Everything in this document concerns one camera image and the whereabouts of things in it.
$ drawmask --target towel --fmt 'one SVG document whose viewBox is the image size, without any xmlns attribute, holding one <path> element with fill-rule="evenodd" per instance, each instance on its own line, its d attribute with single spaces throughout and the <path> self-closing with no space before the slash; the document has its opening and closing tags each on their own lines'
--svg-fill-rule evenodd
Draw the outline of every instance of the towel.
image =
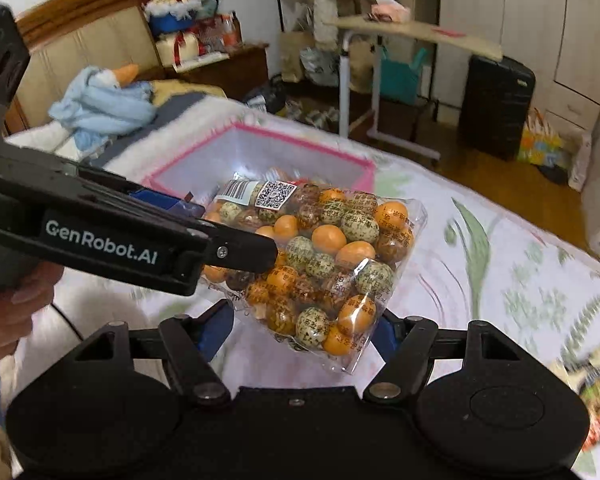
<svg viewBox="0 0 600 480">
<path fill-rule="evenodd" d="M 71 81 L 64 98 L 51 105 L 49 116 L 72 131 L 70 140 L 87 157 L 153 121 L 151 95 L 148 82 L 120 88 L 111 70 L 89 66 Z"/>
</svg>

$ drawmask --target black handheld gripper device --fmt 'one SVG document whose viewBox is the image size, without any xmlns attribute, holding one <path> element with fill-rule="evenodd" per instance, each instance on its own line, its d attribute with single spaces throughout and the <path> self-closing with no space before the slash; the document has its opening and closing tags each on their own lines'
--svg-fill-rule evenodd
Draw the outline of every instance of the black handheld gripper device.
<svg viewBox="0 0 600 480">
<path fill-rule="evenodd" d="M 28 63 L 11 11 L 0 5 L 0 131 Z M 251 272 L 274 265 L 273 240 L 135 198 L 147 195 L 156 194 L 0 134 L 0 291 L 40 260 L 183 296 L 205 264 Z"/>
</svg>

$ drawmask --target bedsheet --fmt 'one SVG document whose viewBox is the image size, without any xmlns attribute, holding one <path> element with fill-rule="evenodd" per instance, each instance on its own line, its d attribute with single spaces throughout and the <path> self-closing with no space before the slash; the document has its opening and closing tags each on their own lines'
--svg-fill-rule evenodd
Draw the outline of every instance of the bedsheet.
<svg viewBox="0 0 600 480">
<path fill-rule="evenodd" d="M 425 204 L 429 223 L 388 305 L 398 316 L 418 314 L 435 320 L 441 328 L 462 329 L 471 319 L 485 319 L 546 364 L 600 344 L 599 262 L 409 160 L 249 110 L 237 102 L 206 97 L 128 147 L 106 168 L 139 182 L 213 129 L 235 120 L 367 156 L 377 167 L 376 194 L 417 198 Z M 192 298 L 178 298 L 72 270 L 67 270 L 57 288 L 58 305 L 85 333 L 113 319 L 128 319 L 131 328 L 144 328 L 181 312 L 196 316 L 218 298 L 218 293 L 203 287 Z M 36 316 L 33 335 L 18 348 L 18 369 L 23 375 L 18 389 L 75 344 L 69 333 L 58 342 L 58 331 L 64 329 L 58 328 L 57 319 L 51 320 L 53 315 L 45 310 Z M 362 392 L 382 364 L 378 352 L 369 346 L 352 376 L 335 374 L 240 319 L 213 362 L 233 394 L 241 385 L 352 384 Z M 460 365 L 439 362 L 433 378 Z M 138 363 L 141 366 L 143 372 L 160 378 L 155 364 Z M 574 469 L 583 478 L 600 479 L 600 446 L 581 454 Z"/>
</svg>

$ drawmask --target human hand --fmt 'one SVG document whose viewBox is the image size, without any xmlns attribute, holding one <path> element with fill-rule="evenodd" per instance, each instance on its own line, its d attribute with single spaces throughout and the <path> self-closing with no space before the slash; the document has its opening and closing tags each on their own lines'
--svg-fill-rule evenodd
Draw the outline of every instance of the human hand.
<svg viewBox="0 0 600 480">
<path fill-rule="evenodd" d="M 53 301 L 54 285 L 63 271 L 64 267 L 42 262 L 18 290 L 0 293 L 0 359 L 12 354 L 19 339 L 31 333 L 31 316 Z"/>
</svg>

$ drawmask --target teal bag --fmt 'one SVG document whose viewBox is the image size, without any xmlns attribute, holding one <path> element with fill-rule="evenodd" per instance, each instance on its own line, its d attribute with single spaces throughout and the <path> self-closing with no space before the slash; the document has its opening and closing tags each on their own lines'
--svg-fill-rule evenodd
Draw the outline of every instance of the teal bag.
<svg viewBox="0 0 600 480">
<path fill-rule="evenodd" d="M 414 105 L 418 93 L 422 62 L 426 55 L 426 49 L 421 48 L 409 65 L 388 59 L 386 47 L 383 47 L 380 95 L 393 101 Z"/>
</svg>

